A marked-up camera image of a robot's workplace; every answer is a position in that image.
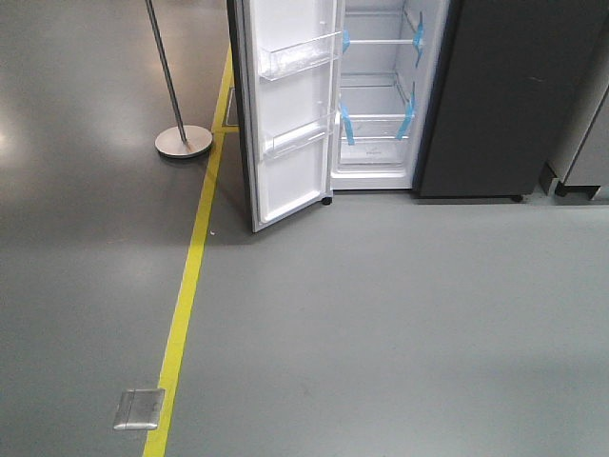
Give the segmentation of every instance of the gray floor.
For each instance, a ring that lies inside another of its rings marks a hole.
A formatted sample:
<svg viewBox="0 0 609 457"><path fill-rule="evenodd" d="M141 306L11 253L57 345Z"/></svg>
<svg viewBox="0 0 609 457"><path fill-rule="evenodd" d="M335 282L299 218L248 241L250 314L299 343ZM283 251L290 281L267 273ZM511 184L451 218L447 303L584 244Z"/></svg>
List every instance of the gray floor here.
<svg viewBox="0 0 609 457"><path fill-rule="evenodd" d="M157 2L211 122L224 2ZM0 0L0 455L137 456L205 160L173 124L144 4ZM226 141L170 457L609 455L609 207L341 193L249 232Z"/></svg>
<svg viewBox="0 0 609 457"><path fill-rule="evenodd" d="M221 0L156 2L186 122L209 126ZM0 456L138 456L120 393L155 387L206 159L175 121L143 1L0 0Z"/></svg>
<svg viewBox="0 0 609 457"><path fill-rule="evenodd" d="M353 192L250 235L239 168L168 456L609 455L609 208Z"/></svg>

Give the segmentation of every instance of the blue tape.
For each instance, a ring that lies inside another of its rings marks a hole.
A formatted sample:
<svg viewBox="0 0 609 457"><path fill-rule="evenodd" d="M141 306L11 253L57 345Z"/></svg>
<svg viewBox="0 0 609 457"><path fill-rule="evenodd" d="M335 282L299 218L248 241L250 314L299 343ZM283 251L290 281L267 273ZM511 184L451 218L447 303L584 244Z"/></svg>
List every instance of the blue tape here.
<svg viewBox="0 0 609 457"><path fill-rule="evenodd" d="M417 63L415 64L415 68L419 67L419 62L421 62L422 57L422 38L425 35L425 27L422 24L422 12L419 13L419 25L417 26L417 32L415 33L415 38L412 40L412 44L417 50Z"/></svg>
<svg viewBox="0 0 609 457"><path fill-rule="evenodd" d="M410 128L410 124L412 124L412 120L415 118L415 107L417 101L415 99L415 90L414 85L412 88L412 93L410 94L410 100L408 100L408 107L406 108L406 117L404 118L400 129L398 130L398 134L396 135L396 140L403 140Z"/></svg>
<svg viewBox="0 0 609 457"><path fill-rule="evenodd" d="M351 46L351 37L349 36L349 30L343 30L343 53Z"/></svg>
<svg viewBox="0 0 609 457"><path fill-rule="evenodd" d="M353 136L353 124L351 124L349 111L343 104L341 104L341 117L343 118L344 122L344 132L346 133L346 141L349 146L353 146L355 145L355 137Z"/></svg>

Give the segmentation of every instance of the yellow floor line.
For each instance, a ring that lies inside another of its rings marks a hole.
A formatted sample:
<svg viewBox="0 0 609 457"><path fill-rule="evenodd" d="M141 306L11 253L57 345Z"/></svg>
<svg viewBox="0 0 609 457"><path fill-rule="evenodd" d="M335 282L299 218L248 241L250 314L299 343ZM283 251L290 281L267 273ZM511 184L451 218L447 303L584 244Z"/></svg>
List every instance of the yellow floor line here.
<svg viewBox="0 0 609 457"><path fill-rule="evenodd" d="M232 59L230 49L228 49L224 75L220 86L220 94L218 95L218 102L216 104L216 111L211 129L214 133L214 144L207 163L206 176L203 182L203 190L201 192L194 228L192 230L190 247L188 248L182 285L173 313L173 321L171 322L171 329L169 330L169 337L167 339L165 358L163 359L163 367L161 368L161 375L159 376L159 388L165 390L165 400L163 402L163 408L161 409L161 420L159 422L159 427L154 431L150 431L147 435L146 444L144 446L144 457L164 457L167 449L167 438L171 429L171 417L173 415L173 406L180 380L182 359L187 341L188 323L190 321L190 314L192 312L197 284L199 282L201 264L203 263L205 254L209 217L211 215L211 205L216 191L218 172L222 160L222 149L225 136L228 133L227 128L223 127L222 124L223 120L226 118L228 91L232 82Z"/></svg>

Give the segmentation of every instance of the refrigerator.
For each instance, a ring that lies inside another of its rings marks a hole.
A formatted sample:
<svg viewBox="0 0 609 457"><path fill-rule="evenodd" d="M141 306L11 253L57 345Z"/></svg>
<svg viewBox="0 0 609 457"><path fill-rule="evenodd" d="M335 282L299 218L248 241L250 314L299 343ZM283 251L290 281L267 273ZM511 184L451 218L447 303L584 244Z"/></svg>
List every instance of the refrigerator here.
<svg viewBox="0 0 609 457"><path fill-rule="evenodd" d="M227 0L253 231L334 190L528 193L607 5Z"/></svg>

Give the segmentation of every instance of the round metal base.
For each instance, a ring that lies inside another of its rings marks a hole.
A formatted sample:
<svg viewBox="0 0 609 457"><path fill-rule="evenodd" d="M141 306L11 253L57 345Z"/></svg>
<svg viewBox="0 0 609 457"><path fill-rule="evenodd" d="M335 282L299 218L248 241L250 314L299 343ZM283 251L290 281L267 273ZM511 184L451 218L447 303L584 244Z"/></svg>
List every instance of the round metal base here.
<svg viewBox="0 0 609 457"><path fill-rule="evenodd" d="M184 126L187 142L182 143L177 127L165 130L156 137L154 146L161 155L174 159L187 159L203 154L211 148L213 137L211 132L203 127Z"/></svg>

